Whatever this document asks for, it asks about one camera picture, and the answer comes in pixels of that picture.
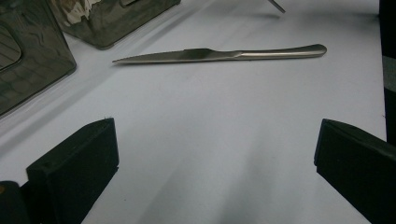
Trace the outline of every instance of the knife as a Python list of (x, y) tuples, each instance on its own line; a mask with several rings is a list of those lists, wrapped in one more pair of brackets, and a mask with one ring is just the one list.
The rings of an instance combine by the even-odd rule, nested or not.
[(327, 51), (323, 45), (310, 45), (295, 49), (215, 51), (213, 49), (184, 49), (119, 59), (113, 63), (200, 63), (215, 61), (251, 61), (265, 59), (299, 59), (320, 57)]
[(281, 11), (282, 13), (285, 13), (286, 10), (283, 9), (282, 6), (280, 6), (275, 0), (268, 0), (268, 2), (270, 2), (272, 5), (274, 5), (274, 7), (276, 7), (279, 11)]

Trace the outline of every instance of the stainless steel knife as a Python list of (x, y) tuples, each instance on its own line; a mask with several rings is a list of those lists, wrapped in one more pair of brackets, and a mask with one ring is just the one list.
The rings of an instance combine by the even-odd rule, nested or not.
[(215, 51), (213, 49), (184, 49), (119, 59), (113, 63), (201, 63), (216, 61), (251, 61), (265, 59), (300, 59), (320, 57), (327, 51), (323, 45), (310, 45), (295, 49)]

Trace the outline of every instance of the clear plastic box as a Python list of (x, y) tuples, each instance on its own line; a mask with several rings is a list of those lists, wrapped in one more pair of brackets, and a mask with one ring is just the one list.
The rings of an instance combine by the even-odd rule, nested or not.
[(75, 69), (46, 0), (0, 0), (0, 115)]
[(98, 49), (114, 43), (180, 0), (48, 0), (62, 30)]

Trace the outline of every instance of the silver knife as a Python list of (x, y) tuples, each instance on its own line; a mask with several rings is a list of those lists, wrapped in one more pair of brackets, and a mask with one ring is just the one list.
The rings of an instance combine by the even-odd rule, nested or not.
[(327, 51), (323, 45), (295, 49), (215, 51), (213, 49), (184, 49), (119, 59), (113, 63), (201, 63), (216, 61), (251, 61), (265, 59), (300, 59), (320, 57)]

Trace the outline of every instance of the knife blade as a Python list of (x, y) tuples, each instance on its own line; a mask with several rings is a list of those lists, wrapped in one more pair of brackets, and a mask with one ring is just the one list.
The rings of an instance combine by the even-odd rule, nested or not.
[(282, 6), (280, 6), (275, 0), (268, 0), (268, 2), (270, 2), (272, 5), (274, 5), (274, 7), (276, 7), (279, 11), (281, 11), (282, 13), (285, 13), (286, 10), (283, 9)]
[(113, 63), (146, 64), (146, 63), (201, 63), (216, 61), (251, 61), (265, 59), (300, 59), (320, 57), (327, 51), (323, 45), (310, 45), (294, 49), (268, 50), (234, 50), (215, 51), (213, 49), (184, 49), (139, 55), (119, 59)]

